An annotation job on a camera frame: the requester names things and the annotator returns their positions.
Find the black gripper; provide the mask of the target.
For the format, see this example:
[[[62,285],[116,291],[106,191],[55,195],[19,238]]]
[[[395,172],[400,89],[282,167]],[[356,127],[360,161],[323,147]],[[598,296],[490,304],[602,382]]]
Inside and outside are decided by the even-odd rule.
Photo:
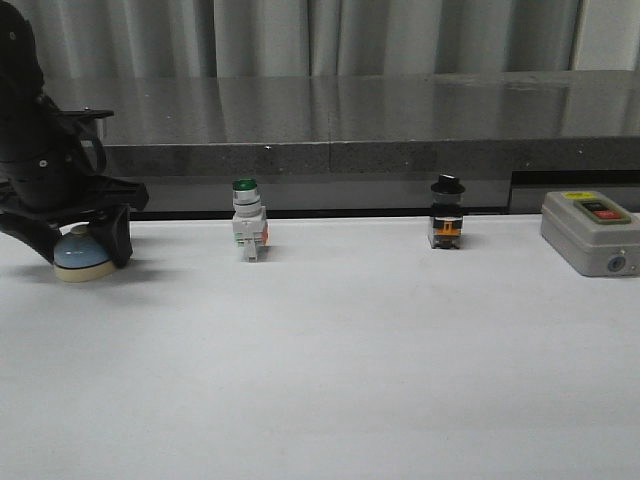
[[[8,212],[1,232],[49,264],[62,235],[40,220],[96,210],[89,233],[113,264],[124,268],[133,254],[129,206],[144,209],[149,194],[142,183],[104,175],[107,157],[94,124],[113,115],[33,107],[1,118],[1,210]]]

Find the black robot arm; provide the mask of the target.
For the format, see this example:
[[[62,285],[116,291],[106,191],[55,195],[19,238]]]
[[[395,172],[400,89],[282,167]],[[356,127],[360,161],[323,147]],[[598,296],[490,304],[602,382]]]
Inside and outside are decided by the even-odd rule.
[[[63,111],[44,91],[31,24],[1,4],[1,230],[54,260],[61,227],[85,222],[118,268],[132,253],[129,213],[148,201],[142,183],[104,174],[95,123],[110,110]]]

